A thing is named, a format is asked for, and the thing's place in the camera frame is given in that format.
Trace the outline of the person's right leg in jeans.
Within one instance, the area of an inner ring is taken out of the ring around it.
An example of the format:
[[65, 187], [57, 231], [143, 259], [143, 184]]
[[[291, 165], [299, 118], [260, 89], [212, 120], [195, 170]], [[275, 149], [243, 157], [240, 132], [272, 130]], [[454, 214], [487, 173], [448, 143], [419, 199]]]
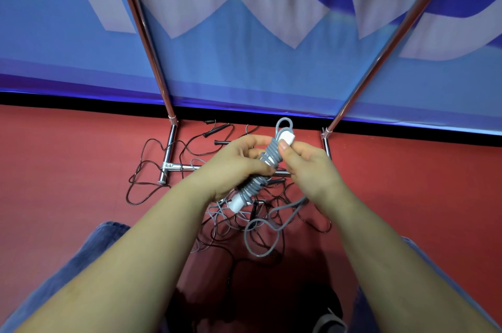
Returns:
[[[432, 268], [438, 276], [448, 283], [449, 286], [461, 296], [461, 298], [463, 298], [469, 305], [471, 305], [484, 318], [493, 324], [496, 329], [502, 332], [502, 328], [496, 323], [496, 321], [466, 291], [464, 291], [454, 279], [448, 276], [438, 265], [436, 265], [423, 250], [421, 250], [411, 239], [404, 236], [402, 239], [429, 267]], [[350, 324], [348, 325], [347, 333], [380, 333], [380, 329], [376, 323], [372, 309], [360, 286], [357, 288], [355, 301], [353, 303], [352, 318], [350, 320]]]

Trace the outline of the black and grey shoe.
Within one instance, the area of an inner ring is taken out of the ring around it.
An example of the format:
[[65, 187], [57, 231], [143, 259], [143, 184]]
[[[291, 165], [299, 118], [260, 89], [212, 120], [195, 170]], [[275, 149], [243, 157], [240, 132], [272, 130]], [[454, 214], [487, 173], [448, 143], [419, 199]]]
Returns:
[[302, 287], [292, 333], [346, 333], [343, 311], [330, 285], [308, 282]]

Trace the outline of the person's leg in jeans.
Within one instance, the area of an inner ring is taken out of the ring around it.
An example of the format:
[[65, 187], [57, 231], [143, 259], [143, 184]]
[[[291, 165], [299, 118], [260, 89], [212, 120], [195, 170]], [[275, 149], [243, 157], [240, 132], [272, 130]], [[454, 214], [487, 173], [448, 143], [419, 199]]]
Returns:
[[[432, 268], [438, 276], [448, 283], [449, 286], [461, 296], [461, 298], [463, 298], [469, 305], [471, 305], [484, 318], [493, 324], [496, 329], [502, 332], [502, 328], [496, 323], [496, 321], [466, 291], [464, 291], [454, 279], [448, 276], [438, 265], [436, 265], [423, 250], [421, 250], [411, 239], [404, 236], [402, 239], [429, 267]], [[380, 329], [376, 323], [372, 309], [360, 286], [357, 288], [355, 301], [353, 303], [352, 318], [350, 320], [350, 324], [348, 325], [347, 333], [380, 333]]]
[[97, 260], [118, 241], [130, 226], [119, 222], [100, 224], [86, 239], [75, 255], [52, 276], [39, 285], [0, 326], [0, 333], [16, 330], [44, 303], [67, 283]]

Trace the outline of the chrome metal rack frame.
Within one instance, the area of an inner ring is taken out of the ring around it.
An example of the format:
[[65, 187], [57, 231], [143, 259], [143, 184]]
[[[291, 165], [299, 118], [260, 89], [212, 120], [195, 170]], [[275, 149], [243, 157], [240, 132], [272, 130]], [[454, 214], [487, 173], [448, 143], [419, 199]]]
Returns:
[[[135, 26], [138, 30], [138, 34], [141, 38], [143, 48], [146, 52], [148, 61], [153, 71], [156, 83], [160, 89], [160, 94], [164, 101], [168, 118], [172, 124], [163, 161], [163, 164], [167, 167], [167, 170], [169, 172], [172, 172], [174, 171], [173, 169], [174, 165], [170, 163], [170, 159], [172, 158], [172, 153], [174, 151], [173, 144], [177, 135], [177, 131], [179, 129], [179, 120], [172, 106], [166, 79], [160, 64], [160, 60], [158, 58], [158, 54], [155, 49], [155, 45], [153, 43], [152, 37], [150, 36], [149, 27], [142, 6], [140, 4], [140, 0], [127, 0], [127, 1], [130, 10], [132, 12], [135, 21]], [[356, 87], [352, 90], [352, 92], [348, 96], [347, 100], [343, 103], [340, 111], [331, 121], [329, 127], [323, 128], [321, 130], [321, 141], [328, 155], [330, 155], [329, 143], [328, 143], [328, 138], [330, 134], [335, 130], [337, 125], [345, 117], [348, 111], [353, 107], [355, 102], [363, 93], [364, 89], [372, 81], [373, 77], [381, 69], [384, 63], [386, 63], [387, 59], [390, 57], [392, 52], [395, 50], [395, 48], [398, 46], [401, 40], [407, 35], [407, 33], [411, 30], [411, 27], [417, 21], [419, 16], [423, 14], [424, 10], [430, 4], [430, 2], [431, 0], [415, 0], [415, 2], [408, 10], [404, 20], [399, 24], [399, 26], [393, 32], [393, 34], [386, 42], [384, 47], [380, 50], [378, 55], [372, 61], [370, 67], [365, 72], [364, 76], [362, 76], [362, 78], [359, 80]]]

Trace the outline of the blue and white banner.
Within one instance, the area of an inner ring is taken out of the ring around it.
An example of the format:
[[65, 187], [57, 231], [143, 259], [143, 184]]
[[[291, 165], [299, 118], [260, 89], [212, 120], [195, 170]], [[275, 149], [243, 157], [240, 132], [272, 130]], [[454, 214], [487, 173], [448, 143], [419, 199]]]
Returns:
[[[175, 106], [335, 116], [415, 0], [140, 0]], [[0, 91], [163, 105], [127, 0], [0, 0]], [[502, 0], [432, 0], [345, 117], [502, 136]]]

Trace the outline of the person's right forearm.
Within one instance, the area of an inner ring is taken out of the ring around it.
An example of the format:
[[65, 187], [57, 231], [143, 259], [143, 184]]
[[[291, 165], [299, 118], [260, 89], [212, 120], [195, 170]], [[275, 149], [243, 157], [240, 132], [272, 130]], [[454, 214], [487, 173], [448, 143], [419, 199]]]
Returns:
[[329, 189], [316, 203], [335, 222], [382, 332], [498, 333], [349, 189]]

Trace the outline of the grey skipping rope white handles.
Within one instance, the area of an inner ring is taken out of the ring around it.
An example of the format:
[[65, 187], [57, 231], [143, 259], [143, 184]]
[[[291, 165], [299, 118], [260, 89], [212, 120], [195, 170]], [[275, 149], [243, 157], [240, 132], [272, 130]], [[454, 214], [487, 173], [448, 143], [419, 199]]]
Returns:
[[[288, 117], [279, 119], [275, 127], [275, 136], [271, 140], [270, 144], [266, 147], [265, 152], [261, 154], [260, 161], [277, 170], [279, 164], [283, 161], [283, 158], [279, 153], [279, 142], [284, 141], [288, 146], [291, 146], [294, 140], [295, 134], [293, 131], [292, 120]], [[242, 184], [237, 186], [234, 194], [230, 196], [229, 200], [227, 201], [228, 208], [234, 214], [239, 213], [245, 206], [248, 205], [248, 203], [251, 203], [253, 197], [258, 195], [258, 193], [267, 185], [268, 180], [268, 177], [260, 175], [252, 175], [248, 177]], [[264, 258], [271, 254], [279, 242], [281, 232], [298, 215], [299, 211], [302, 209], [306, 201], [307, 198], [303, 197], [296, 202], [273, 208], [271, 212], [276, 214], [278, 214], [279, 211], [283, 209], [293, 209], [292, 214], [282, 224], [276, 224], [270, 218], [251, 217], [243, 231], [244, 244], [248, 252], [256, 258]], [[248, 235], [250, 234], [252, 227], [255, 227], [260, 223], [268, 226], [277, 234], [275, 242], [265, 253], [262, 254], [253, 252], [248, 243]]]

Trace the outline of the person's left leg in jeans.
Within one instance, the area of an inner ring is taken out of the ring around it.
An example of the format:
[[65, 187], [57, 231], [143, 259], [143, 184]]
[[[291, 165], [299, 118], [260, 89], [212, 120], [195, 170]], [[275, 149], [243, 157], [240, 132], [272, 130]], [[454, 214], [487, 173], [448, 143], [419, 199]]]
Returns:
[[86, 239], [75, 255], [52, 276], [39, 285], [0, 326], [0, 333], [16, 330], [44, 303], [67, 283], [97, 260], [118, 241], [130, 226], [119, 222], [100, 224]]

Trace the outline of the person's right hand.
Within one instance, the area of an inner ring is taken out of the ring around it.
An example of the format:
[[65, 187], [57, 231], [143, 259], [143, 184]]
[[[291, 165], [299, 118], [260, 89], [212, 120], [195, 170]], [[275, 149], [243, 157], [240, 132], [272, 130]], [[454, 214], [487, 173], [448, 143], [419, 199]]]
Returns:
[[298, 167], [287, 167], [293, 182], [312, 203], [328, 213], [346, 191], [339, 171], [323, 149], [298, 141], [291, 147], [298, 153]]

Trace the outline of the person's left hand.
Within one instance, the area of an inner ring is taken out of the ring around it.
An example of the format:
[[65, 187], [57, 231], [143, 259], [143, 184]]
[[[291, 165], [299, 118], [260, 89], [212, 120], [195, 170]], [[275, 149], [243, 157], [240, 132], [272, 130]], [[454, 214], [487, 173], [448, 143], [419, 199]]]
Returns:
[[240, 164], [261, 162], [259, 146], [268, 146], [271, 140], [272, 137], [256, 134], [236, 139], [194, 171], [187, 182], [208, 202], [220, 200], [247, 179], [240, 174]]

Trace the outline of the person's left forearm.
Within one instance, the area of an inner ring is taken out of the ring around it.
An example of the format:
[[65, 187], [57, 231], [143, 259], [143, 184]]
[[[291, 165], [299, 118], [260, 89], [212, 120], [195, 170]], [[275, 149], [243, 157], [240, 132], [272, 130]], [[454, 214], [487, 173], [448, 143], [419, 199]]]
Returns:
[[16, 333], [154, 333], [209, 203], [228, 190], [190, 175]]

